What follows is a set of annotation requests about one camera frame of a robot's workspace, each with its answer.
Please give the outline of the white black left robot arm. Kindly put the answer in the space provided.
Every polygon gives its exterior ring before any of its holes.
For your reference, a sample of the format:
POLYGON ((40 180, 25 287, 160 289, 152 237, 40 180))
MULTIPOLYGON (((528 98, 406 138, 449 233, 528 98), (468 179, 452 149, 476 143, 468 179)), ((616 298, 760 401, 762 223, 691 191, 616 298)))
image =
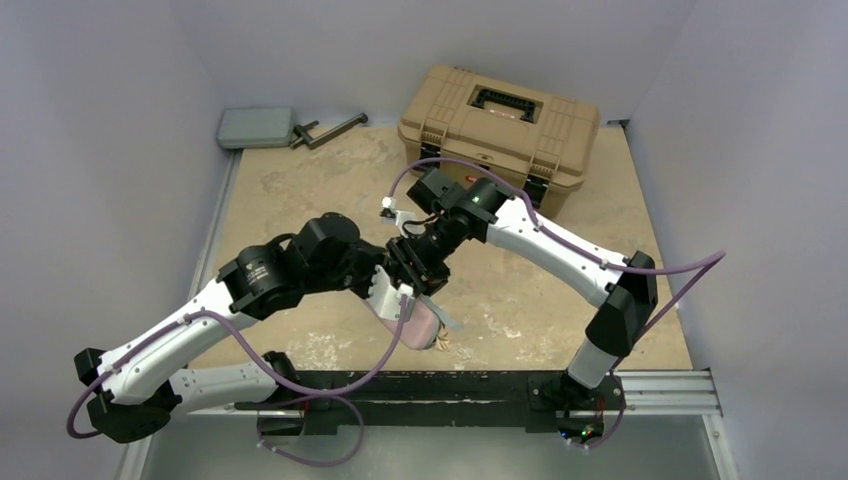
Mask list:
POLYGON ((184 306, 139 337, 111 350, 87 348, 74 359, 85 391, 66 420, 75 439, 105 436, 128 444, 175 416, 227 403, 271 404, 340 397, 346 387, 308 387, 287 370, 284 355, 249 352, 245 364, 191 369, 200 354, 309 295, 349 291, 381 320, 409 310, 396 290, 384 248, 362 239, 357 225, 334 212, 300 231, 244 248, 184 306))

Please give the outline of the pink umbrella case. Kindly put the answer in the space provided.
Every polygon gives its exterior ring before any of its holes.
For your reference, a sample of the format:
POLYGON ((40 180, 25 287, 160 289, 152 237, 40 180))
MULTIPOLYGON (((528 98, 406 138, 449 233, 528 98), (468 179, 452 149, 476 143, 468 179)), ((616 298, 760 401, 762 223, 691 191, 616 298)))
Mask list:
POLYGON ((410 350, 432 349, 436 336, 463 326, 430 297, 415 300, 411 316, 403 325, 400 342, 410 350))

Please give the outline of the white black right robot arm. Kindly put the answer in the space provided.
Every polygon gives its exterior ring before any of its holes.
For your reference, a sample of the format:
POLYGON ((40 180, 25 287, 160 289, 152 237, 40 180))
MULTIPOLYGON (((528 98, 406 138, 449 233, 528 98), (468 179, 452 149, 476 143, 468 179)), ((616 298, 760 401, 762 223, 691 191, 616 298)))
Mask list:
POLYGON ((633 350, 657 302, 652 257, 606 250, 537 213, 527 194, 491 175, 470 187, 428 169, 408 190, 427 214, 419 220, 397 208, 392 194, 381 202, 381 217, 400 231, 387 244, 386 263, 373 278, 369 302, 382 319, 399 316, 402 296, 424 305, 442 322, 447 316, 432 301, 448 282, 447 258, 468 240, 516 254, 579 293, 596 312, 585 338, 566 368, 567 382, 597 388, 616 363, 633 350))

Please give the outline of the beige umbrella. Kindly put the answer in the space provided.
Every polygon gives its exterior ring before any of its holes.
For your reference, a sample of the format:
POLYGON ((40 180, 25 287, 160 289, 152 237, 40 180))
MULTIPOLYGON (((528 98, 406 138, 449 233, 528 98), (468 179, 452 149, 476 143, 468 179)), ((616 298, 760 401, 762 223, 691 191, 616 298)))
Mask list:
POLYGON ((449 334, 447 332, 439 333, 435 338, 433 347, 438 351, 449 351, 451 348, 449 334))

